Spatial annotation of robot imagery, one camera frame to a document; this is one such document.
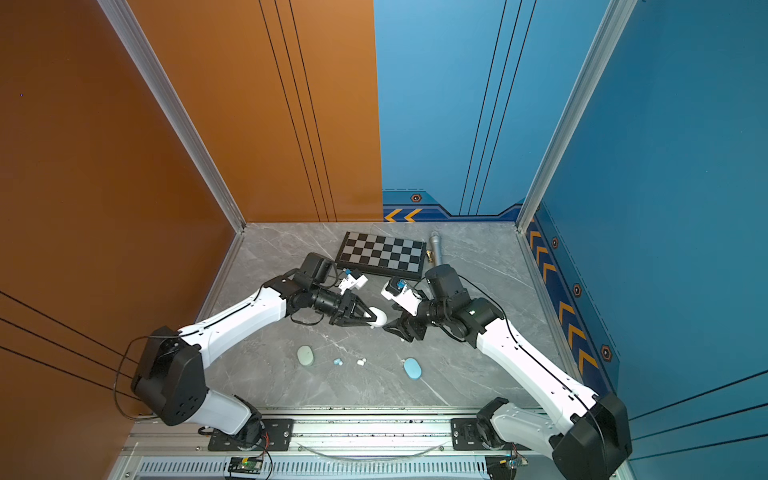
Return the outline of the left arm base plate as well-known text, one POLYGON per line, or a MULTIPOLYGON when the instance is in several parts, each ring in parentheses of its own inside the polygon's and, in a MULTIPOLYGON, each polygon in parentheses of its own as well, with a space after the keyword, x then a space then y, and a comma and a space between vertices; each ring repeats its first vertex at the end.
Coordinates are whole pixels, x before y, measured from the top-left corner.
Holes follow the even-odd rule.
POLYGON ((212 452, 286 452, 290 446, 293 428, 293 419, 264 418, 250 422, 234 435, 214 429, 207 449, 212 452))

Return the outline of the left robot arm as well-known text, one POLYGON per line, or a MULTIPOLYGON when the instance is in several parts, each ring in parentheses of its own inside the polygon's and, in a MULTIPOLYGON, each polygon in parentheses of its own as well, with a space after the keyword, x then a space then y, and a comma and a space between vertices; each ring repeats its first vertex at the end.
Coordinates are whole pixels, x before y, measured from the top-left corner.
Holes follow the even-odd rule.
POLYGON ((310 253, 300 267, 264 282, 234 306, 179 330, 162 327, 144 337, 133 394, 168 426, 194 423, 228 435, 259 429, 258 410, 211 389, 206 371, 257 331, 302 309, 341 327, 383 325, 386 314, 354 292, 364 284, 362 277, 350 276, 338 287, 327 284, 334 266, 330 258, 310 253))

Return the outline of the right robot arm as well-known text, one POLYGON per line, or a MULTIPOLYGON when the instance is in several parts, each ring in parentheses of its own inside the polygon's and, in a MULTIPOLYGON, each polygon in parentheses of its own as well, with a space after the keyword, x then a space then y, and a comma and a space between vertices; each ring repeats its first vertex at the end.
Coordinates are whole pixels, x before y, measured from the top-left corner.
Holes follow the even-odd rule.
POLYGON ((423 340, 430 327, 465 343, 502 367, 542 408, 525 411, 498 397, 476 415, 480 442, 501 450, 523 445, 550 458, 566 479, 608 479, 632 453, 626 406, 614 393, 598 394, 539 352, 493 300, 448 264, 425 276, 424 294, 393 278, 382 296, 401 310, 384 330, 406 342, 423 340))

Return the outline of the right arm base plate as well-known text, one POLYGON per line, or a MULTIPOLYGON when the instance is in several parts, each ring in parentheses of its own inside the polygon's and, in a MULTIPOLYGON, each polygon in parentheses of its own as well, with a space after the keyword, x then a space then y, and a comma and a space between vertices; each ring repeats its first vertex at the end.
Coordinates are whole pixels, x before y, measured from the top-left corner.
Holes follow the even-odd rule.
POLYGON ((455 451, 529 451, 529 448, 522 444, 503 443, 492 445, 489 441, 482 438, 478 427, 478 420, 474 417, 452 418, 449 424, 452 449, 455 451))

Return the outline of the white earbud charging case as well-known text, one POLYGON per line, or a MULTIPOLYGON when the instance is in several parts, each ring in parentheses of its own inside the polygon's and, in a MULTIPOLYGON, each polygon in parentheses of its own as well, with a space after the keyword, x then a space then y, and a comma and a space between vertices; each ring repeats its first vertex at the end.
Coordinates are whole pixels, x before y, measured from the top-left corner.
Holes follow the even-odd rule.
POLYGON ((371 328, 381 328, 388 323, 387 314, 383 310, 376 307, 370 307, 369 310, 373 314, 368 321, 371 328))

